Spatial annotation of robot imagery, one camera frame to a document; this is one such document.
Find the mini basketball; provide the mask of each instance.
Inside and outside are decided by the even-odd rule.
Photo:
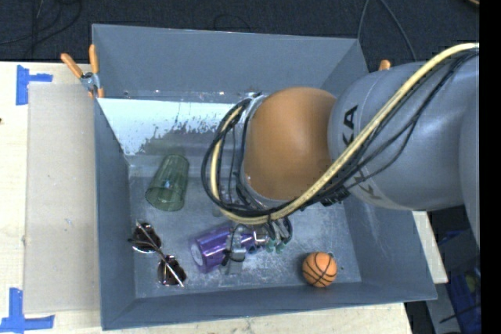
[[[303,260],[301,270],[308,284],[323,288],[336,279],[337,264],[328,253],[312,252]]]

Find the gray metal bin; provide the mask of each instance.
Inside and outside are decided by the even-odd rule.
[[[351,197],[293,214],[297,229],[283,254],[253,255],[240,276],[201,273],[191,260],[193,236],[225,221],[212,213],[200,180],[221,112],[247,92],[296,85],[338,97],[368,73],[357,40],[95,24],[92,42],[106,93],[94,104],[104,329],[436,298],[412,213]],[[179,125],[172,107],[186,104],[181,118],[206,117],[205,129]],[[164,212],[144,192],[172,149],[190,161],[188,188],[185,206]],[[184,289],[156,282],[157,255],[132,249],[137,220],[154,225],[163,251],[185,268]],[[316,250],[337,258],[338,278],[326,289],[301,279],[301,260]]]

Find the wooden table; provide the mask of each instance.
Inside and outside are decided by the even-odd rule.
[[[0,62],[0,318],[9,314],[9,288],[23,288],[24,246],[27,198],[27,138],[29,105],[16,106],[16,68],[19,63]],[[31,74],[53,75],[53,84],[80,87],[78,79],[62,63],[21,63]],[[83,71],[90,66],[81,65]],[[426,213],[415,213],[424,251],[435,283],[447,280],[437,244]],[[99,311],[51,311],[56,315],[54,328],[41,332],[102,332]],[[27,318],[37,315],[27,314]],[[325,311],[280,314],[224,321],[204,321],[164,327],[121,330],[130,333],[385,333],[409,334],[411,328],[403,303],[369,307],[337,308]]]

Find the sunglasses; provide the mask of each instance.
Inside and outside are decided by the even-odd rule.
[[[136,229],[132,239],[128,241],[132,243],[134,250],[141,253],[156,252],[160,256],[157,269],[158,281],[164,286],[181,286],[184,288],[183,282],[186,280],[184,269],[175,257],[162,252],[162,242],[151,224],[136,222],[135,226]]]

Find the glass cup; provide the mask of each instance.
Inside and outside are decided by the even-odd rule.
[[[146,200],[159,210],[180,210],[185,203],[188,168],[184,156],[166,156],[146,191]]]

